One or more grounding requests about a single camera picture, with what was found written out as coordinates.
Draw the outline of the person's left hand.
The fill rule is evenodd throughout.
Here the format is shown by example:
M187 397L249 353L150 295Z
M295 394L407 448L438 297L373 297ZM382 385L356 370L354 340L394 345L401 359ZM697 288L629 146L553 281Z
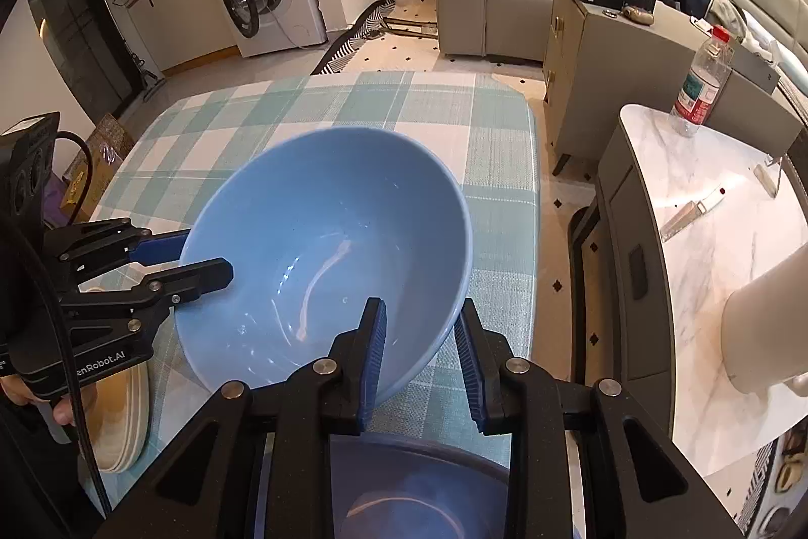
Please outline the person's left hand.
M8 400L18 406L27 404L48 405L48 401L35 396L18 375L3 376L2 390ZM89 384L89 386L81 388L81 409L84 412L92 408L96 400L97 387L94 386L94 384ZM71 398L70 394L60 398L60 400L52 406L52 416L54 416L55 423L62 427L64 427L64 425L75 425L73 398Z

